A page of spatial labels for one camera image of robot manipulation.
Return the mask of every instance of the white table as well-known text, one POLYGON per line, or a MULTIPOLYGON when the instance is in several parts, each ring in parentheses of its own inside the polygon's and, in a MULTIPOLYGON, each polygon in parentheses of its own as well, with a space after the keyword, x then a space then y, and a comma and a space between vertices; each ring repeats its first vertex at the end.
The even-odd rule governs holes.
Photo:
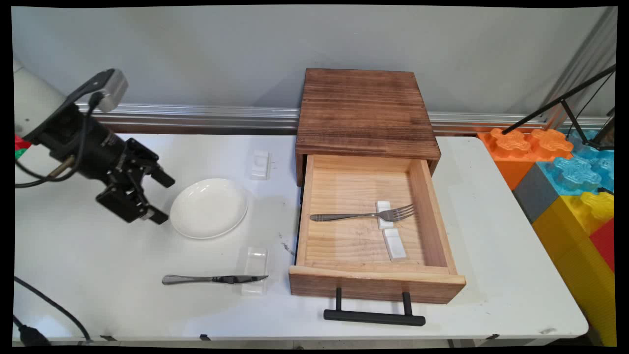
MULTIPOLYGON (((133 137, 155 151, 177 181, 169 189, 150 178, 144 182, 148 199, 164 212, 185 187, 213 177, 238 181, 252 202, 236 229, 200 241, 180 236, 170 222, 123 222, 94 200, 104 185, 79 175, 16 189, 15 275, 68 309, 94 339, 195 340, 206 334, 212 340, 482 340, 498 334, 545 344, 587 331, 584 316, 475 138, 439 137, 443 156, 433 176, 467 285, 447 305, 413 304, 413 314, 425 316, 426 325, 411 327, 326 321, 323 310, 334 308, 333 299, 290 294, 300 193, 294 136, 133 137), (249 180, 253 149, 270 151, 270 180, 249 180), (161 284, 165 274, 239 273, 247 246, 269 250, 264 296, 244 297, 238 285, 161 284)), ((32 147, 20 161, 45 173, 57 165, 47 154, 32 147)), ((17 169, 15 176, 16 182, 31 180, 17 169)), ((344 299, 343 309, 403 313, 401 302, 344 299)), ((18 284, 13 313, 51 340, 81 340, 70 320, 18 284)), ((14 326, 13 339, 18 338, 14 326)))

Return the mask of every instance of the blue foam block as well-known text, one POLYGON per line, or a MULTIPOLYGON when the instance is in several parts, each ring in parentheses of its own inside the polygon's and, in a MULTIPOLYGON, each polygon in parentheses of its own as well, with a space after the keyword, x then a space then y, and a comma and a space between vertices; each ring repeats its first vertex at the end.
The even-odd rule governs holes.
MULTIPOLYGON (((586 138, 592 139, 598 133, 597 130, 584 130, 586 138)), ((583 145, 581 137, 577 132, 572 130, 568 141, 574 145, 572 150, 573 156, 578 156, 586 160, 592 165, 592 170, 601 175, 601 186, 613 191, 614 190, 614 150, 598 151, 595 148, 583 145)))
POLYGON ((553 162, 536 164, 539 164, 542 173, 559 195, 581 195, 585 191, 598 194, 601 175, 594 172, 592 165, 578 156, 570 160, 558 157, 553 162))

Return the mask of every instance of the white plate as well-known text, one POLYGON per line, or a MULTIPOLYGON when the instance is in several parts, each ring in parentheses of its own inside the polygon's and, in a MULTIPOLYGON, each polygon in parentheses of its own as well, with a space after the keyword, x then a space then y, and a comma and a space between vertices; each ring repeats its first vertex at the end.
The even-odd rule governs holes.
POLYGON ((202 180, 182 191, 170 208, 170 221, 180 234, 210 239, 236 227, 247 213, 247 196, 234 181, 202 180))

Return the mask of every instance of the clear plastic holder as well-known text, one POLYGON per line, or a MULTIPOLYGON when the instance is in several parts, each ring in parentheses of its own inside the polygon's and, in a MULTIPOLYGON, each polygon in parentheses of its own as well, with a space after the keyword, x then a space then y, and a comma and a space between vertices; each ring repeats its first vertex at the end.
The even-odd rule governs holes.
MULTIPOLYGON (((245 265, 244 275, 267 275, 267 257, 266 248, 249 247, 247 249, 247 263, 245 265)), ((242 284, 242 295, 262 296, 267 293, 267 280, 242 284)))

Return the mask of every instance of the wooden drawer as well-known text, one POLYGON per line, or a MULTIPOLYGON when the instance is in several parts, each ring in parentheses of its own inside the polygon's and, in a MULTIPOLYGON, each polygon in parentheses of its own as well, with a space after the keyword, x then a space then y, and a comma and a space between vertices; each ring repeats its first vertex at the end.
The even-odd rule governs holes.
POLYGON ((308 155, 291 293, 446 304, 465 286, 457 274, 423 159, 308 155), (416 213, 396 223, 408 259, 391 262, 376 218, 314 222, 311 214, 367 213, 376 201, 416 213))

